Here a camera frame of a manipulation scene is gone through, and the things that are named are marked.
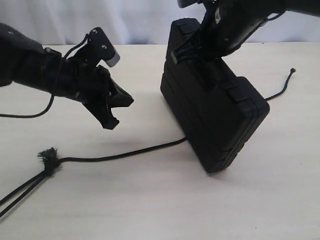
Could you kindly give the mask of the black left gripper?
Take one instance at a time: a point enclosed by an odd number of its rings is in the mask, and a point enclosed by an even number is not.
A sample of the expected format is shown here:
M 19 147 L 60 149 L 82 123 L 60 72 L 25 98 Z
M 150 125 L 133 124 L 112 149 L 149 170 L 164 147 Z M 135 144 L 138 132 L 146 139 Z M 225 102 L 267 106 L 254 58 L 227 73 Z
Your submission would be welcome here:
M 101 65 L 91 73 L 81 74 L 74 87 L 76 101 L 98 120 L 103 129 L 113 130 L 120 122 L 113 116 L 112 108 L 127 108 L 134 102 L 133 97 Z

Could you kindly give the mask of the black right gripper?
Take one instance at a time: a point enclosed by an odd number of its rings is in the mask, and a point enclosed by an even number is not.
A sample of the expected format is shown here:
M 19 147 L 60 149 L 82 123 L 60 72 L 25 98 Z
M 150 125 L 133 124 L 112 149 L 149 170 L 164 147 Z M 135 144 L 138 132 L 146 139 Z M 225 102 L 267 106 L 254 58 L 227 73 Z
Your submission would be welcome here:
M 267 13 L 254 0 L 206 0 L 201 27 L 179 29 L 181 43 L 174 50 L 174 62 L 230 55 L 267 21 Z

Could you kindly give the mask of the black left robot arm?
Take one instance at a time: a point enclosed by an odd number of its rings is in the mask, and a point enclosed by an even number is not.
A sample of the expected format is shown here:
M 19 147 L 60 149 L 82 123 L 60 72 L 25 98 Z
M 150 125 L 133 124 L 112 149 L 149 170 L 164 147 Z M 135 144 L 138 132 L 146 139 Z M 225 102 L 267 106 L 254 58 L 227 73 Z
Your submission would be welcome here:
M 100 27 L 93 28 L 65 55 L 25 36 L 15 28 L 0 25 L 0 85 L 17 83 L 81 103 L 104 129 L 119 120 L 113 108 L 129 107 L 134 99 L 101 66 L 114 67 L 120 55 Z

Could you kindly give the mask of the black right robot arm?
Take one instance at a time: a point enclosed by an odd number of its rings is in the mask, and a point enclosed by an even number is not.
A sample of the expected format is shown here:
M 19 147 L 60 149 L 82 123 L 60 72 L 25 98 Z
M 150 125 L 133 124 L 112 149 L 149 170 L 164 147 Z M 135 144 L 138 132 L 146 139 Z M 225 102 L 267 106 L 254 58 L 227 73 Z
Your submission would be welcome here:
M 172 52 L 179 63 L 193 58 L 228 56 L 260 27 L 285 12 L 320 15 L 318 0 L 199 0 L 206 12 L 200 27 Z

